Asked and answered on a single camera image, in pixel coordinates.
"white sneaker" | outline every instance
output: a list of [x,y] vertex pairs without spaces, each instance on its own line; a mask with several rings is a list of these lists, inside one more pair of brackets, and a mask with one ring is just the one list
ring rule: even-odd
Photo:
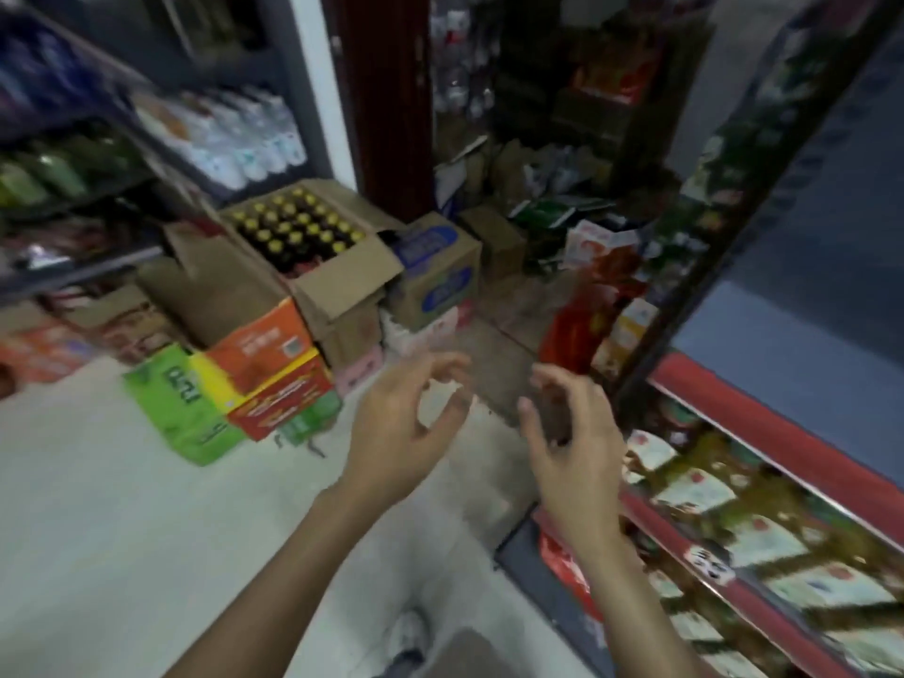
[[426,659],[431,643],[427,617],[420,609],[406,609],[396,619],[386,639],[386,661],[392,662],[399,654],[412,650],[419,651]]

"white floor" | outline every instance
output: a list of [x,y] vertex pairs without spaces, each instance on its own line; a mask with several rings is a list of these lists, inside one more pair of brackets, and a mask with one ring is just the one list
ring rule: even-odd
[[[361,392],[315,440],[245,443],[197,468],[168,450],[104,359],[0,403],[0,674],[159,676],[339,474]],[[424,421],[449,389],[425,395]],[[491,550],[534,497],[518,434],[476,403],[450,454],[362,540],[288,674],[370,678],[418,602],[442,645],[487,636],[519,675],[589,672]]]

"open cardboard box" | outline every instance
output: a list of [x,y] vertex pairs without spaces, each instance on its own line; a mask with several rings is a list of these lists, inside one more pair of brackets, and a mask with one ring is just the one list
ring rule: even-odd
[[299,181],[281,191],[226,209],[220,216],[225,218],[233,211],[251,210],[258,202],[277,195],[288,197],[299,186],[361,230],[366,236],[364,240],[313,271],[288,278],[254,250],[232,224],[223,221],[223,225],[246,250],[258,275],[270,281],[275,279],[295,298],[330,366],[343,369],[360,360],[379,342],[377,303],[384,295],[383,285],[402,271],[401,262],[382,243],[377,232],[401,230],[405,226],[341,183],[324,179]]
[[137,282],[185,330],[242,394],[312,351],[298,310],[224,235],[190,223],[165,227],[178,261],[142,264]]

